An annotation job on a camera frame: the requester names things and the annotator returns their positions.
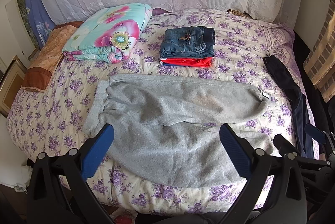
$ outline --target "bed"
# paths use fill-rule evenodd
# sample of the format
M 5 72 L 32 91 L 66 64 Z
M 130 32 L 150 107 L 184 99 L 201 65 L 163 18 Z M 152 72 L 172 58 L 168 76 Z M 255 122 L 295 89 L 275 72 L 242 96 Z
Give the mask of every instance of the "bed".
M 89 138 L 82 127 L 93 103 L 99 80 L 118 73 L 140 73 L 199 77 L 253 84 L 272 95 L 275 107 L 233 129 L 260 131 L 273 138 L 280 133 L 295 143 L 291 109 L 285 95 L 267 72 L 263 57 L 274 54 L 304 87 L 293 53 L 294 26 L 300 0 L 42 0 L 55 24 L 84 21 L 101 8 L 127 3 L 147 3 L 171 13 L 153 16 L 128 60 L 107 64 L 63 60 L 51 86 L 44 93 L 21 89 L 7 118 L 13 142 L 32 160 L 45 151 L 49 156 L 65 154 Z M 226 13 L 247 12 L 255 19 Z M 215 29 L 215 57 L 210 68 L 162 66 L 159 49 L 167 28 L 207 26 Z M 314 123 L 308 107 L 311 123 Z M 210 130 L 214 125 L 202 125 Z M 314 143 L 314 156 L 318 157 Z M 68 187 L 65 178 L 63 185 Z M 268 177 L 256 204 L 261 207 L 269 192 Z M 101 203 L 140 213 L 178 215 L 227 211 L 245 182 L 208 188 L 179 188 L 144 180 L 109 157 L 105 157 L 88 184 Z
M 210 68 L 159 64 L 158 52 L 167 28 L 202 25 L 216 31 L 215 57 Z M 128 60 L 117 64 L 63 60 L 45 93 L 21 89 L 8 115 L 7 129 L 13 142 L 30 159 L 36 159 L 41 151 L 49 156 L 65 154 L 89 137 L 81 129 L 98 81 L 118 73 L 140 73 L 253 84 L 271 93 L 276 106 L 258 119 L 232 127 L 260 131 L 272 138 L 280 133 L 294 144 L 289 103 L 262 61 L 263 57 L 274 54 L 286 65 L 304 92 L 294 60 L 293 42 L 294 34 L 284 24 L 270 24 L 214 9 L 187 9 L 153 16 Z M 309 116 L 313 123 L 310 109 Z M 314 154 L 318 156 L 315 144 Z M 271 181 L 269 177 L 257 207 L 264 203 Z M 108 157 L 104 158 L 95 176 L 88 179 L 94 194 L 104 204 L 162 215 L 226 211 L 244 183 L 200 189 L 159 185 L 135 176 Z

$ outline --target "framed poster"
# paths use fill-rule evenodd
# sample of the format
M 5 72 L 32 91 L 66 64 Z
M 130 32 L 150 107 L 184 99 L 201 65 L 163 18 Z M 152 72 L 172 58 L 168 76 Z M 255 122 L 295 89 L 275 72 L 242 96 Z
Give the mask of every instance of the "framed poster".
M 0 81 L 0 112 L 4 117 L 8 116 L 26 72 L 25 66 L 15 56 Z

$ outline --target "brown blanket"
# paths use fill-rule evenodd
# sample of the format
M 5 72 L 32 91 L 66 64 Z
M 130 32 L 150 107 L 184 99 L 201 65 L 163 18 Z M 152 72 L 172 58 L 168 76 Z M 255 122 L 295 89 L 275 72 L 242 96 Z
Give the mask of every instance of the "brown blanket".
M 63 46 L 82 23 L 77 21 L 55 26 L 45 46 L 28 68 L 23 89 L 42 93 L 48 89 L 58 64 L 64 58 Z

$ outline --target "blue gripper pad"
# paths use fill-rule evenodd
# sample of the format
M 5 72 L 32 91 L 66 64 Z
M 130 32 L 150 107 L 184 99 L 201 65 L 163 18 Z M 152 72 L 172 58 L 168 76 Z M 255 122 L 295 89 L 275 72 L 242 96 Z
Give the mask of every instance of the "blue gripper pad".
M 308 134 L 310 137 L 312 137 L 319 144 L 326 143 L 326 137 L 324 133 L 318 128 L 314 127 L 311 123 L 307 123 L 304 129 L 305 133 Z
M 105 124 L 97 134 L 97 139 L 92 145 L 81 164 L 81 177 L 86 181 L 96 173 L 101 161 L 114 140 L 114 128 Z
M 249 179 L 252 175 L 251 159 L 239 143 L 238 139 L 240 138 L 233 132 L 233 130 L 231 130 L 232 132 L 230 130 L 231 129 L 225 124 L 220 127 L 220 141 L 238 174 L 243 178 Z

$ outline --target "floral blanket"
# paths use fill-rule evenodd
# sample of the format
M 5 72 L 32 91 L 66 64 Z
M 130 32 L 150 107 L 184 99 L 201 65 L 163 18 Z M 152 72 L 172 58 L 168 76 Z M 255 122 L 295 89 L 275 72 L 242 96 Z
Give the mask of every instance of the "floral blanket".
M 128 59 L 152 9 L 128 4 L 101 9 L 88 18 L 63 47 L 70 61 L 93 60 L 117 63 Z
M 184 26 L 215 29 L 215 57 L 210 68 L 160 65 L 159 49 L 165 30 Z M 189 9 L 157 15 L 151 18 L 143 30 L 128 60 L 117 64 L 64 60 L 45 93 L 21 89 L 8 116 L 7 129 L 13 142 L 32 160 L 41 151 L 49 156 L 65 154 L 72 147 L 80 147 L 89 137 L 81 129 L 93 102 L 98 81 L 117 73 L 140 73 L 253 84 L 272 94 L 275 107 L 255 120 L 231 127 L 260 131 L 272 138 L 282 134 L 294 143 L 290 105 L 262 60 L 265 56 L 276 55 L 304 92 L 294 60 L 293 41 L 292 31 L 284 26 L 217 10 Z M 314 148 L 317 156 L 318 146 Z M 272 177 L 269 177 L 257 207 L 265 202 L 271 182 Z M 135 176 L 109 157 L 104 158 L 95 176 L 88 179 L 88 184 L 102 203 L 140 213 L 167 215 L 226 211 L 244 183 L 200 189 L 159 185 Z

